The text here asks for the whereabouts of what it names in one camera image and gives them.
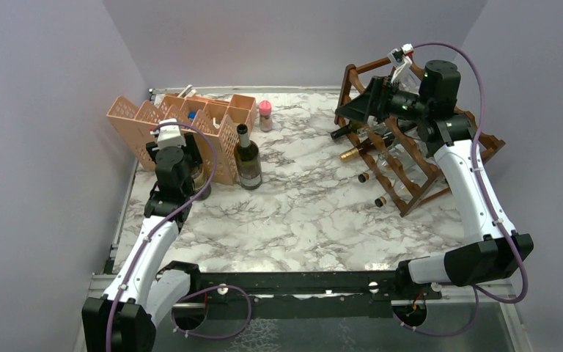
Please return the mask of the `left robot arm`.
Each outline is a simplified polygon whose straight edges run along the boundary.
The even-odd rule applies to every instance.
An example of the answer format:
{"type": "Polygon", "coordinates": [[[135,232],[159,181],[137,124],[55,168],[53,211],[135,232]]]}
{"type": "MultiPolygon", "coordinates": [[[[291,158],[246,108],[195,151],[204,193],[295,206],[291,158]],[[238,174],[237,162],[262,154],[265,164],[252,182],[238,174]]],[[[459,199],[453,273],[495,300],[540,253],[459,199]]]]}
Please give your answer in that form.
{"type": "Polygon", "coordinates": [[[193,168],[202,162],[195,138],[185,145],[147,144],[155,162],[155,187],[144,206],[141,231],[114,281],[82,307],[88,351],[151,351],[159,323],[181,298],[192,301],[201,282],[180,269],[160,268],[188,218],[194,200],[193,168]]]}

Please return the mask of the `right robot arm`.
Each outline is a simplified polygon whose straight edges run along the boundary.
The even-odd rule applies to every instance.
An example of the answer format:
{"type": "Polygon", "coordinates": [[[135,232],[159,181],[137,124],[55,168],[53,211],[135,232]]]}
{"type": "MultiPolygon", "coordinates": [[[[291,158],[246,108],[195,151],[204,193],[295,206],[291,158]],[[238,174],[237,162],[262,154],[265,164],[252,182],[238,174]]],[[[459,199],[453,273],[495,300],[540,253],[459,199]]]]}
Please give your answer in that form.
{"type": "Polygon", "coordinates": [[[465,245],[400,263],[393,281],[395,292],[412,298],[423,284],[476,287],[519,271],[522,291],[513,300],[519,302],[528,290],[523,261],[534,243],[529,234],[515,229],[492,189],[478,150],[479,129],[455,109],[460,79],[453,62],[431,60],[424,67],[417,93],[400,89],[391,76],[374,76],[359,96],[335,112],[353,122],[367,123],[371,118],[383,122],[396,117],[415,123],[460,212],[465,245]]]}

